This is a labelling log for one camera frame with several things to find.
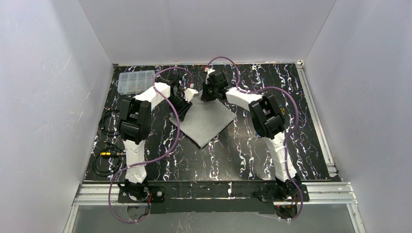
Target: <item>marble surface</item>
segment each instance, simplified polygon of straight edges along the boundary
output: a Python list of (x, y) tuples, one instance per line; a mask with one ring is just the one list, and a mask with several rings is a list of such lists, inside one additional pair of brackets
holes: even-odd
[[(121, 72), (159, 71), (168, 67), (170, 66), (115, 67), (104, 112), (109, 109), (117, 109), (123, 97), (118, 94), (116, 87)], [(201, 71), (203, 65), (181, 67), (185, 67), (193, 73), (194, 88), (200, 90), (202, 81), (206, 77)], [(222, 70), (232, 83), (235, 82), (234, 68), (231, 65), (214, 65), (214, 68)], [(295, 64), (242, 64), (239, 65), (239, 70), (242, 79), (240, 86), (243, 89), (256, 90), (267, 86), (278, 86), (293, 96), (299, 108), (299, 127), (287, 140), (292, 163), (303, 180), (329, 180), (319, 139)], [(185, 74), (184, 71), (170, 72), (181, 74), (185, 85), (189, 85), (189, 75)], [(162, 77), (166, 77), (167, 74), (168, 72), (165, 72)], [(284, 110), (285, 128), (291, 130), (291, 127), (294, 127), (292, 105), (286, 102), (283, 94), (274, 92), (274, 95), (281, 109)], [(203, 149), (197, 147), (184, 133), (181, 133), (179, 144), (171, 155), (146, 166), (148, 180), (247, 181), (275, 179), (275, 170), (269, 151), (263, 140), (255, 135), (252, 121), (248, 116), (249, 112), (225, 101), (222, 103), (236, 113), (237, 118)], [(163, 155), (173, 143), (172, 137), (176, 135), (176, 128), (169, 122), (170, 112), (165, 101), (152, 111), (152, 130), (145, 145), (147, 160)], [(116, 130), (117, 123), (118, 115), (116, 114), (106, 121), (106, 125), (109, 125), (111, 130)], [(85, 173), (85, 181), (109, 181), (109, 178), (95, 175), (91, 169), (94, 157), (99, 150), (106, 146), (104, 141), (124, 148), (118, 136), (107, 137), (98, 130)], [(97, 165), (102, 166), (102, 169), (107, 169), (108, 166), (112, 167), (113, 163), (110, 159), (98, 159)]]

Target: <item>purple cable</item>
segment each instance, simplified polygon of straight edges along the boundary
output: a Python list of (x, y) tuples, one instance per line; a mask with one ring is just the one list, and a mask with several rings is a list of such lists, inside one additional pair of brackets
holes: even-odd
[[(288, 133), (287, 135), (285, 135), (285, 140), (283, 140), (283, 145), (285, 146), (285, 161), (287, 161), (287, 160), (288, 160), (288, 149), (286, 148), (286, 139), (287, 139), (290, 135), (292, 135), (292, 133), (294, 132), (294, 130), (295, 130), (295, 129), (298, 127), (298, 125), (299, 125), (299, 112), (298, 112), (297, 105), (296, 105), (296, 102), (295, 102), (295, 100), (293, 99), (293, 97), (292, 97), (287, 91), (283, 90), (282, 88), (279, 88), (279, 87), (276, 87), (276, 86), (268, 86), (268, 87), (264, 87), (264, 88), (259, 89), (259, 90), (256, 90), (256, 91), (248, 92), (248, 94), (254, 94), (254, 93), (256, 93), (256, 92), (261, 92), (261, 91), (265, 91), (265, 90), (269, 90), (269, 89), (274, 89), (274, 90), (280, 91), (280, 92), (282, 92), (283, 94), (285, 94), (285, 96), (288, 97), (288, 98), (291, 100), (292, 105), (293, 105), (293, 108), (294, 108), (294, 111), (295, 111), (295, 121), (294, 121), (294, 124), (293, 124), (293, 129), (292, 129), (291, 131), (289, 131), (289, 133)], [(293, 217), (293, 218), (291, 218), (291, 220), (294, 220), (294, 219), (296, 219), (296, 218), (300, 215), (300, 213), (302, 212), (302, 209), (303, 209), (303, 194), (302, 194), (302, 190), (299, 188), (299, 186), (296, 184), (296, 182), (292, 179), (292, 176), (291, 176), (290, 173), (289, 173), (288, 163), (285, 162), (285, 165), (286, 165), (286, 174), (288, 175), (289, 180), (293, 183), (293, 185), (295, 185), (295, 187), (296, 187), (297, 190), (299, 191), (298, 194), (299, 194), (299, 199), (300, 199), (300, 208), (299, 208), (299, 211), (297, 212), (296, 216)]]
[(209, 66), (210, 66), (210, 63), (212, 63), (214, 60), (216, 60), (216, 59), (218, 59), (218, 58), (224, 58), (224, 59), (230, 61), (230, 62), (233, 64), (233, 66), (234, 66), (235, 69), (236, 69), (236, 73), (237, 73), (236, 75), (237, 75), (237, 77), (238, 77), (238, 79), (236, 80), (236, 87), (238, 87), (238, 86), (239, 86), (239, 83), (240, 83), (240, 71), (239, 71), (239, 69), (238, 69), (238, 66), (237, 66), (231, 59), (229, 59), (229, 58), (227, 58), (227, 57), (223, 57), (223, 56), (215, 57), (215, 58), (213, 58), (213, 59), (207, 64), (207, 67), (209, 67)]
[(165, 71), (167, 71), (167, 70), (171, 70), (171, 69), (182, 69), (182, 70), (186, 71), (187, 73), (190, 74), (192, 83), (193, 83), (193, 75), (192, 75), (192, 73), (191, 73), (189, 70), (187, 70), (187, 69), (185, 69), (185, 68), (182, 68), (182, 67), (170, 67), (170, 68), (167, 68), (167, 69), (163, 69), (163, 70), (157, 72), (156, 74), (154, 74), (154, 78), (153, 78), (153, 89), (155, 90), (155, 92), (157, 92), (161, 97), (163, 97), (163, 98), (166, 100), (166, 102), (167, 102), (167, 103), (170, 105), (170, 107), (172, 108), (172, 111), (173, 111), (174, 115), (176, 116), (177, 133), (176, 133), (176, 139), (174, 140), (173, 145), (170, 147), (170, 149), (169, 149), (164, 155), (162, 155), (162, 156), (160, 156), (160, 157), (158, 157), (158, 158), (156, 158), (156, 159), (153, 159), (153, 160), (149, 160), (149, 161), (145, 161), (145, 162), (141, 162), (141, 163), (132, 164), (132, 165), (129, 165), (129, 166), (125, 167), (125, 168), (119, 169), (119, 170), (113, 175), (113, 177), (110, 179), (110, 186), (109, 186), (109, 207), (110, 207), (110, 210), (112, 211), (112, 214), (113, 214), (118, 220), (120, 220), (120, 221), (122, 221), (122, 222), (124, 222), (124, 223), (137, 223), (137, 222), (140, 222), (140, 221), (142, 221), (143, 219), (145, 219), (148, 215), (146, 215), (145, 217), (143, 217), (143, 218), (141, 218), (141, 219), (135, 220), (135, 221), (127, 221), (127, 220), (124, 220), (124, 219), (120, 218), (120, 217), (115, 213), (115, 211), (113, 210), (113, 207), (112, 207), (112, 203), (111, 203), (111, 201), (110, 201), (110, 194), (111, 194), (111, 191), (112, 191), (112, 186), (113, 186), (114, 180), (115, 180), (122, 172), (124, 172), (125, 170), (127, 170), (129, 167), (154, 163), (154, 162), (157, 162), (157, 161), (163, 159), (164, 157), (168, 156), (168, 155), (174, 150), (174, 148), (176, 147), (177, 142), (178, 142), (178, 139), (179, 139), (179, 135), (180, 135), (179, 115), (177, 114), (177, 111), (176, 111), (176, 109), (174, 108), (173, 104), (167, 99), (167, 97), (166, 97), (165, 95), (163, 95), (163, 94), (162, 94), (160, 91), (158, 91), (158, 90), (156, 89), (156, 87), (155, 87), (156, 77), (157, 77), (158, 75), (160, 75), (161, 73), (163, 73), (163, 72), (165, 72)]

